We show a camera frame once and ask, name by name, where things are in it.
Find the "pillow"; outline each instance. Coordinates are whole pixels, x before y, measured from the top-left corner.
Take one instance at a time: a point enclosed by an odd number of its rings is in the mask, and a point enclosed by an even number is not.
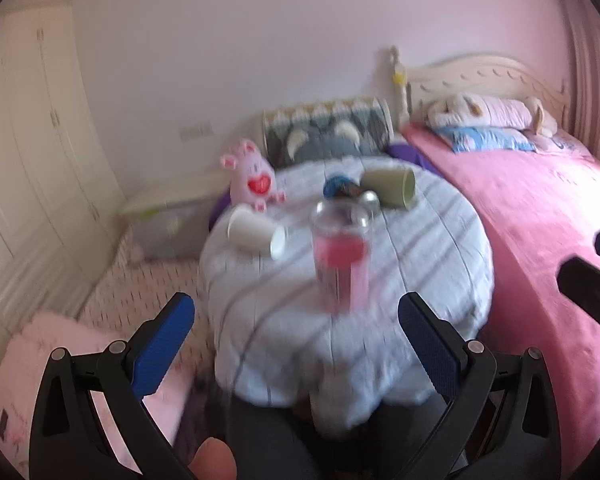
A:
[[[593,155],[591,155],[584,144],[563,130],[558,130],[550,139],[542,135],[536,135],[531,130],[525,130],[523,133],[536,147],[536,151],[542,155],[567,155],[580,158],[593,158]]]
[[[378,149],[350,121],[339,121],[333,128],[296,128],[286,138],[284,166],[312,160],[345,156],[379,155]]]
[[[534,152],[536,147],[513,128],[492,126],[447,126],[434,130],[454,151],[487,152],[489,150],[518,150]]]
[[[264,112],[264,132],[267,158],[275,170],[288,164],[286,138],[298,128],[314,128],[321,133],[332,132],[338,122],[348,121],[360,133],[360,146],[381,153],[394,135],[389,107],[384,100],[355,98],[344,101],[300,105]]]
[[[433,128],[496,126],[517,130],[531,127],[534,119],[517,99],[464,93],[436,102],[427,118]]]

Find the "white wardrobe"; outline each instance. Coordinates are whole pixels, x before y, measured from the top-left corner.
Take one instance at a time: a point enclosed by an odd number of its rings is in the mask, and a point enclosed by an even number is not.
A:
[[[0,361],[38,310],[74,316],[124,197],[91,120],[70,4],[0,14]]]

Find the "pink cushion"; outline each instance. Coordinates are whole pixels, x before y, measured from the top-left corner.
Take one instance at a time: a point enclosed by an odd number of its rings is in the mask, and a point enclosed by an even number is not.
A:
[[[8,422],[0,450],[25,478],[29,471],[29,435],[38,387],[46,361],[54,348],[65,347],[72,355],[101,352],[120,339],[115,332],[97,330],[49,312],[37,314],[15,335],[0,364],[0,418],[5,411]],[[173,443],[192,374],[172,368],[160,388],[143,402],[165,438]],[[107,438],[122,465],[138,471],[122,436],[113,421],[104,395],[93,393],[93,400]]]

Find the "white tablecloth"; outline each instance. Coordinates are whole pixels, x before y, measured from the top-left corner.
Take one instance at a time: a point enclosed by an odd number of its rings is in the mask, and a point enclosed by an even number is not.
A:
[[[280,172],[288,200],[267,212],[288,229],[278,261],[234,249],[229,215],[218,221],[200,260],[194,330],[208,331],[225,390],[260,406],[309,396],[316,427],[336,436],[381,399],[417,404],[433,390],[397,321],[405,292],[417,291],[465,339],[477,334],[493,290],[489,241],[460,192],[416,166],[416,207],[374,219],[368,309],[332,315],[320,307],[309,215],[325,177],[398,164],[407,163],[348,158]]]

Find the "stuffed animal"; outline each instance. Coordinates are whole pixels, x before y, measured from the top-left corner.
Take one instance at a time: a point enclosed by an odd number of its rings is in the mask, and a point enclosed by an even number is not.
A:
[[[249,204],[256,211],[264,212],[267,202],[284,202],[286,195],[276,186],[276,174],[252,140],[243,139],[232,150],[233,154],[223,155],[220,164],[234,171],[231,179],[231,202]]]
[[[496,126],[526,130],[533,122],[522,101],[478,94],[456,94],[435,102],[427,114],[433,128]]]
[[[558,132],[558,121],[544,109],[542,101],[537,97],[527,97],[522,102],[534,118],[531,126],[533,132],[551,139]]]

